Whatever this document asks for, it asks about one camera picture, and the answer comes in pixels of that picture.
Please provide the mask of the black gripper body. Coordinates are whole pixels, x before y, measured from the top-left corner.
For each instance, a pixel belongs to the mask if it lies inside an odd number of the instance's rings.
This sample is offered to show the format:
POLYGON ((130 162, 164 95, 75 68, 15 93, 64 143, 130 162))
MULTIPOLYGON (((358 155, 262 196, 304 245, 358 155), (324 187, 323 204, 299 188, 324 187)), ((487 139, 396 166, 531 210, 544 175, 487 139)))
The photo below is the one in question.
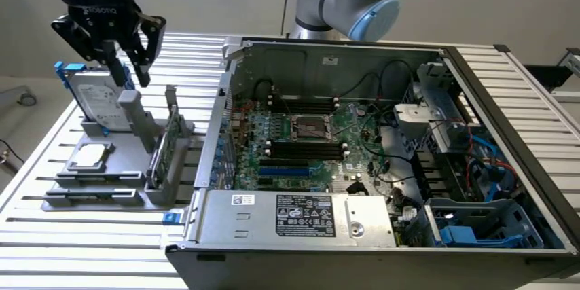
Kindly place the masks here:
POLYGON ((95 41, 112 41, 126 52, 130 39, 138 30, 142 10, 134 0, 112 3, 72 2, 67 4, 68 15, 95 41))

